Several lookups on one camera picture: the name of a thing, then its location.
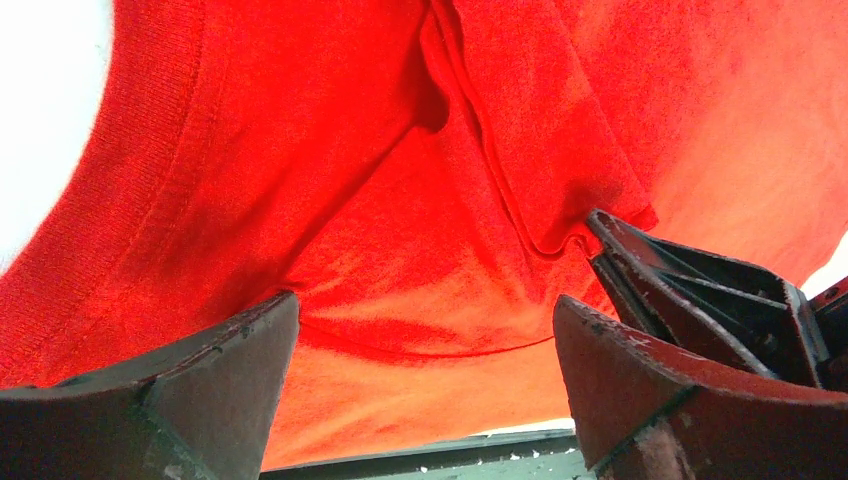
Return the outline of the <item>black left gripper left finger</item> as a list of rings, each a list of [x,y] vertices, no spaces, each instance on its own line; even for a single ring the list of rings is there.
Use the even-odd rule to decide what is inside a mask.
[[[5,479],[256,479],[299,330],[290,292],[52,387],[1,394]]]

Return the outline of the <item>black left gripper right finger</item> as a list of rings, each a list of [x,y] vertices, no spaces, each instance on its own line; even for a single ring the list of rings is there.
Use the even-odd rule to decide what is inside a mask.
[[[567,296],[553,315],[579,448],[600,479],[843,479],[847,397],[746,373]]]

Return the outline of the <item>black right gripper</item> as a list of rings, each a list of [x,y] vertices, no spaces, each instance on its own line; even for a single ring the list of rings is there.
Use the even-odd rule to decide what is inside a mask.
[[[809,302],[760,266],[653,237],[602,210],[591,265],[620,320],[765,378],[847,392],[847,277]]]

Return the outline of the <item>red t-shirt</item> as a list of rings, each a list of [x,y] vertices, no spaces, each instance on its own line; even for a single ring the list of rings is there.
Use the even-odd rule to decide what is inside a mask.
[[[843,1],[115,1],[1,384],[294,292],[267,469],[565,418],[587,214],[793,282],[847,229]]]

